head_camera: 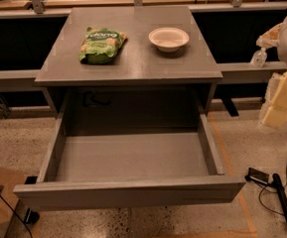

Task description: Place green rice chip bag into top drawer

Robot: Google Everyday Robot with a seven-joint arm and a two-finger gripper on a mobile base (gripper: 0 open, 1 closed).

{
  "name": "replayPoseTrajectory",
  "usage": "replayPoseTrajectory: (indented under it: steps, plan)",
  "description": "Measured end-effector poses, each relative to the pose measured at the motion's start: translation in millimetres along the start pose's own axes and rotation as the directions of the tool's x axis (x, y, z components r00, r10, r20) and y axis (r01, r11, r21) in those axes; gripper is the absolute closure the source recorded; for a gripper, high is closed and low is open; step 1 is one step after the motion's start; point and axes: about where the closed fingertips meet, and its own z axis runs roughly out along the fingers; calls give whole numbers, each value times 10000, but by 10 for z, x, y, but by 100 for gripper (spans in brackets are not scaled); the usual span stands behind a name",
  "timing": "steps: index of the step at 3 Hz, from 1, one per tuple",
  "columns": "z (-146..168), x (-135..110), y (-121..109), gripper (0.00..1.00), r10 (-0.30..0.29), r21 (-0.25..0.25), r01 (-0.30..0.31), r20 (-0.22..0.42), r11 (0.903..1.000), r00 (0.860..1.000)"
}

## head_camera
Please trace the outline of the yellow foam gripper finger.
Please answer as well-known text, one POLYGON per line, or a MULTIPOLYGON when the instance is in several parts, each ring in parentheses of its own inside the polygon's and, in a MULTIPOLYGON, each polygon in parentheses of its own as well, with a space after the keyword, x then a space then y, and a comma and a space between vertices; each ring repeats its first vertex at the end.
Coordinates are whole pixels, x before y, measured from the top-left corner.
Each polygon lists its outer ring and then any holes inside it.
POLYGON ((265 103, 261 108, 261 123, 271 128, 279 128, 287 122, 287 71, 273 73, 265 93, 265 103))

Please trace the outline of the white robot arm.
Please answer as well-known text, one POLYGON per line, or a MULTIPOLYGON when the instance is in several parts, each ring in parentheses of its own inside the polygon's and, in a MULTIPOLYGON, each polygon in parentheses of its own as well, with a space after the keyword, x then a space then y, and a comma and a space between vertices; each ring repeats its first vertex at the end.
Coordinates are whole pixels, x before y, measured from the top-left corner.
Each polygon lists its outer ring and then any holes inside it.
MULTIPOLYGON (((275 47, 278 58, 287 64, 287 16, 282 23, 261 35, 256 44, 265 49, 275 47)), ((261 122, 279 128, 287 122, 287 71, 269 81, 267 94, 270 98, 262 107, 261 122)))

